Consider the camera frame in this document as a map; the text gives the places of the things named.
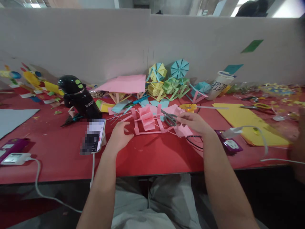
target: person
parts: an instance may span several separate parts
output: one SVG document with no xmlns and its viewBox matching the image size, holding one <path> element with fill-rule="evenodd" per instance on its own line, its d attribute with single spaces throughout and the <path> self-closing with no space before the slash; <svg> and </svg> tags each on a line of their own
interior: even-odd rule
<svg viewBox="0 0 305 229">
<path fill-rule="evenodd" d="M 299 109 L 299 136 L 293 144 L 292 151 L 290 152 L 290 158 L 293 161 L 299 161 L 305 163 L 305 108 Z M 305 184 L 305 166 L 303 164 L 292 163 L 292 168 L 295 173 L 295 179 L 302 184 Z"/>
<path fill-rule="evenodd" d="M 148 199 L 132 177 L 117 179 L 116 157 L 133 138 L 129 122 L 119 122 L 101 156 L 77 229 L 83 228 L 201 228 L 189 174 L 155 179 Z M 178 125 L 188 125 L 203 139 L 205 183 L 215 223 L 205 228 L 256 229 L 258 223 L 215 131 L 196 113 L 182 113 Z"/>
</svg>

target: charging cable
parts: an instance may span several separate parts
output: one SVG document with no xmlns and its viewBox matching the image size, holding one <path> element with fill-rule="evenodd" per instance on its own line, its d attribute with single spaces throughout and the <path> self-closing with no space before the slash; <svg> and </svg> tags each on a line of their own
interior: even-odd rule
<svg viewBox="0 0 305 229">
<path fill-rule="evenodd" d="M 264 146 L 265 146 L 265 154 L 264 154 L 264 157 L 263 157 L 263 158 L 265 158 L 268 155 L 268 144 L 267 144 L 266 138 L 263 135 L 263 132 L 261 131 L 261 129 L 259 129 L 256 126 L 241 126 L 241 127 L 236 127 L 236 128 L 230 128 L 230 129 L 228 129 L 228 130 L 226 130 L 225 132 L 222 133 L 222 137 L 223 138 L 233 138 L 233 137 L 241 134 L 242 129 L 244 127 L 253 127 L 253 128 L 256 128 L 260 132 L 261 137 L 263 138 Z M 261 159 L 260 161 L 261 162 L 263 162 L 263 161 L 287 161 L 287 162 L 292 162 L 292 163 L 305 164 L 304 162 L 291 161 L 291 160 L 279 159 L 279 158 Z"/>
<path fill-rule="evenodd" d="M 90 188 L 92 186 L 93 183 L 93 179 L 94 179 L 94 166 L 95 166 L 95 153 L 92 153 L 92 175 L 91 175 L 91 182 L 90 182 Z"/>
<path fill-rule="evenodd" d="M 55 198 L 55 197 L 49 197 L 49 196 L 43 195 L 43 194 L 40 192 L 40 190 L 38 189 L 38 177 L 39 177 L 39 173 L 40 173 L 40 169 L 41 169 L 40 161 L 37 160 L 37 159 L 35 159 L 35 158 L 31 158 L 31 157 L 28 157 L 28 158 L 26 159 L 26 161 L 29 161 L 29 160 L 36 161 L 36 162 L 37 162 L 37 165 L 38 165 L 37 174 L 36 174 L 36 179 L 35 179 L 35 188 L 36 188 L 36 191 L 37 191 L 38 195 L 40 195 L 42 198 L 55 200 L 55 201 L 59 202 L 60 204 L 62 204 L 62 205 L 64 205 L 64 206 L 66 206 L 66 207 L 72 209 L 73 211 L 76 211 L 76 212 L 78 212 L 78 213 L 82 213 L 82 211 L 77 210 L 77 209 L 75 209 L 75 208 L 73 208 L 73 207 L 71 207 L 71 206 L 65 204 L 64 202 L 62 202 L 61 200 L 59 200 L 59 199 L 57 199 L 57 198 Z"/>
</svg>

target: black thermos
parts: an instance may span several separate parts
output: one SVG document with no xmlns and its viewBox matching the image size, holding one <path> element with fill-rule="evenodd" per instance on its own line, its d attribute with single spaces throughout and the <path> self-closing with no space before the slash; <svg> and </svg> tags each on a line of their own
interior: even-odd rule
<svg viewBox="0 0 305 229">
<path fill-rule="evenodd" d="M 102 113 L 86 89 L 86 85 L 77 77 L 64 75 L 59 78 L 58 86 L 65 93 L 64 105 L 66 107 L 74 106 L 84 118 L 102 118 Z"/>
</svg>

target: smartphone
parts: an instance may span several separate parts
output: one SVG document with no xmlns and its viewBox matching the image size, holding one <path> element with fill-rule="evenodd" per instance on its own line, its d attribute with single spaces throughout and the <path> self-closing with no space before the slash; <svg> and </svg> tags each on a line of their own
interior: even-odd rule
<svg viewBox="0 0 305 229">
<path fill-rule="evenodd" d="M 81 155 L 96 153 L 105 145 L 105 124 L 105 119 L 94 119 L 89 122 L 88 130 L 80 149 Z"/>
</svg>

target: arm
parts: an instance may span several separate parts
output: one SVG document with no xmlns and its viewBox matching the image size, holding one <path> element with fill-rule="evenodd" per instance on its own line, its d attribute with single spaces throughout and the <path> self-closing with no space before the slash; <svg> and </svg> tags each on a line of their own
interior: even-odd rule
<svg viewBox="0 0 305 229">
<path fill-rule="evenodd" d="M 293 144 L 290 158 L 293 161 L 305 162 L 305 108 L 300 108 L 300 120 L 299 120 L 299 137 Z M 295 178 L 301 183 L 305 184 L 305 165 L 292 163 L 292 168 L 295 173 Z"/>
<path fill-rule="evenodd" d="M 128 124 L 129 122 L 119 122 L 112 131 L 102 154 L 83 213 L 78 221 L 77 229 L 111 228 L 115 199 L 115 161 L 118 152 L 133 137 L 133 134 L 124 134 L 124 126 Z"/>
<path fill-rule="evenodd" d="M 219 229 L 259 228 L 215 131 L 195 113 L 180 114 L 178 123 L 188 125 L 202 136 L 207 192 Z"/>
</svg>

